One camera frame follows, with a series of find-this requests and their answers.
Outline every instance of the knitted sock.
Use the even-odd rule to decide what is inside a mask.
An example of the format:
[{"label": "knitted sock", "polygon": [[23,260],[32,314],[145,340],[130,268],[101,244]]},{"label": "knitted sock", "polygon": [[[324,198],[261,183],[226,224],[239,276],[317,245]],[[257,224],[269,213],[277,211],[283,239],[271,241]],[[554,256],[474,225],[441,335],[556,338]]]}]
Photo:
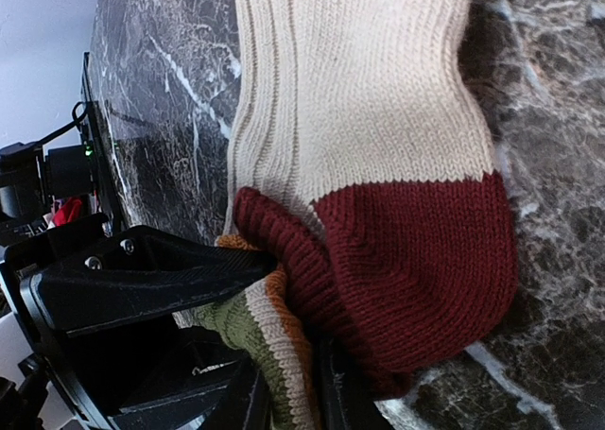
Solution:
[{"label": "knitted sock", "polygon": [[[239,236],[223,236],[218,245],[254,249]],[[284,304],[286,275],[281,268],[225,302],[197,308],[195,321],[218,331],[224,343],[246,350],[263,372],[271,393],[276,429],[320,428],[311,379],[311,345],[301,322]]]},{"label": "knitted sock", "polygon": [[233,214],[283,261],[288,305],[393,373],[487,334],[517,260],[490,135],[458,72],[470,0],[236,4],[230,201],[245,186],[263,194],[239,191]]}]

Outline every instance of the black marble surface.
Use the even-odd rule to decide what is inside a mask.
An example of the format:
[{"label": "black marble surface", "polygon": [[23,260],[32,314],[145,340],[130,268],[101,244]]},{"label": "black marble surface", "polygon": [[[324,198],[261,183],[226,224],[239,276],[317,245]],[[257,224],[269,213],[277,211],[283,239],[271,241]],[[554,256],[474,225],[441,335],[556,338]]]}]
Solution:
[{"label": "black marble surface", "polygon": [[[94,96],[130,224],[221,232],[233,0],[99,0]],[[474,0],[460,51],[516,214],[503,321],[380,404],[400,429],[605,428],[605,0]]]}]

